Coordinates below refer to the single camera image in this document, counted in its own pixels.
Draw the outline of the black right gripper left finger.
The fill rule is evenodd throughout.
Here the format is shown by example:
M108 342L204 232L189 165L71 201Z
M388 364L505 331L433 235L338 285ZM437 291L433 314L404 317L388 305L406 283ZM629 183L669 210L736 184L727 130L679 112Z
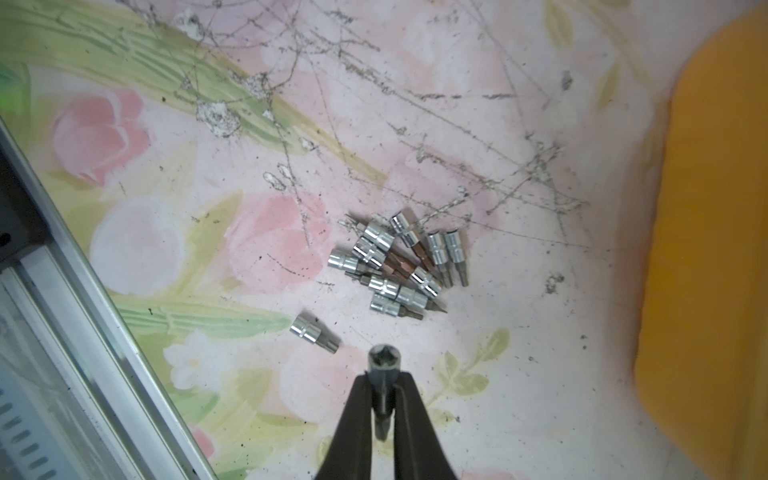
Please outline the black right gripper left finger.
M355 378L316 480L369 480L372 462L373 389L366 374Z

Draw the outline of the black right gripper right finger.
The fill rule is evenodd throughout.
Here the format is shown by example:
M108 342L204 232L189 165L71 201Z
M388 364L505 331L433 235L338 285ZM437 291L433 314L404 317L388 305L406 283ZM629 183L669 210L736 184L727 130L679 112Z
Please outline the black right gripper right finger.
M394 398L394 477L457 480L410 373L399 374Z

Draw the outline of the star socket bit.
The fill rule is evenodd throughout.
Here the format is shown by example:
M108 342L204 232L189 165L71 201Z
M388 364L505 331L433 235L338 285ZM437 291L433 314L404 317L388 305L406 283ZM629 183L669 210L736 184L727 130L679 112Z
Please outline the star socket bit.
M368 381L373 389L372 409L377 440L387 439L395 409L394 386L400 375L401 354L389 344L373 346L368 353Z

